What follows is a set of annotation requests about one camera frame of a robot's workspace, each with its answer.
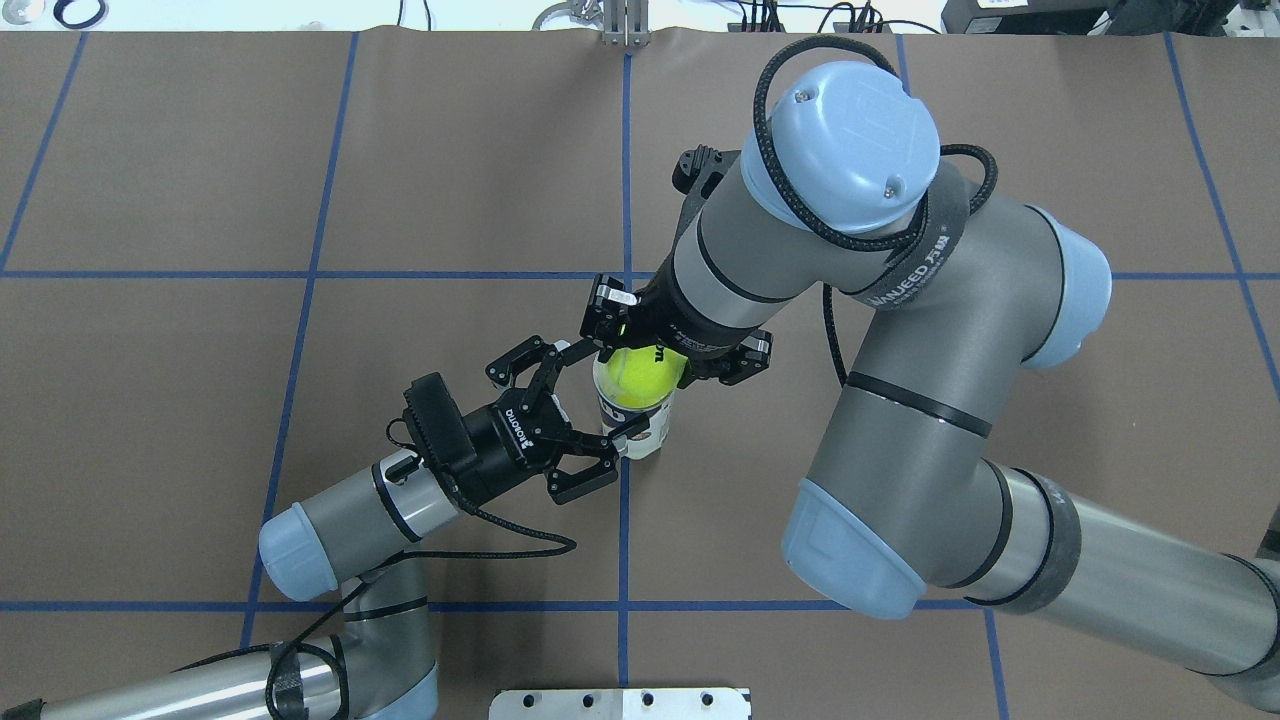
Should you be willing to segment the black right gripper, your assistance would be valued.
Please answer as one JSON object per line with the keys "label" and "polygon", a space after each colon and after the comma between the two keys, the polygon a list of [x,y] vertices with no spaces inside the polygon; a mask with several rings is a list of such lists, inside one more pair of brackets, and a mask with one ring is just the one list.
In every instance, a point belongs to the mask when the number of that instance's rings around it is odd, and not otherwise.
{"label": "black right gripper", "polygon": [[675,281],[653,281],[631,293],[622,279],[595,274],[580,334],[608,363],[622,348],[660,346],[687,357],[684,386],[716,379],[737,383],[769,368],[773,334],[722,325],[704,316]]}

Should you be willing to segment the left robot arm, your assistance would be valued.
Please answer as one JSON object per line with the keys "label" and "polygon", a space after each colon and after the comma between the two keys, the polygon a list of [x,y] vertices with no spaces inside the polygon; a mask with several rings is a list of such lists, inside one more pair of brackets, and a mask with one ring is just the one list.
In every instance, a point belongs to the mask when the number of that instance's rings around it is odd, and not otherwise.
{"label": "left robot arm", "polygon": [[461,413],[442,375],[404,392],[407,439],[392,455],[266,521],[259,559],[289,600],[339,598],[297,635],[218,653],[147,682],[76,700],[32,700],[6,719],[430,719],[439,703],[422,542],[471,516],[541,542],[538,550],[454,551],[454,560],[554,557],[576,543],[485,505],[534,477],[557,503],[613,482],[620,446],[645,415],[604,434],[573,428],[559,374],[611,357],[599,340],[532,336],[486,366],[498,397]]}

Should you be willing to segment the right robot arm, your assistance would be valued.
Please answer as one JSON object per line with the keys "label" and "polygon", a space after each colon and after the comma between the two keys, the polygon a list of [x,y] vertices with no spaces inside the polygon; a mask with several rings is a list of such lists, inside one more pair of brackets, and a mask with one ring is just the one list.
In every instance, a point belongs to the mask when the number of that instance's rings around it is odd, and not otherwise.
{"label": "right robot arm", "polygon": [[[874,316],[801,480],[782,552],[814,591],[908,616],[929,585],[1108,639],[1277,711],[1277,562],[1216,553],[984,456],[1016,375],[1100,328],[1106,256],[942,158],[882,56],[805,72],[753,128],[654,278],[590,293],[582,332],[753,369],[762,327],[818,283]],[[735,350],[746,352],[732,359]]]}

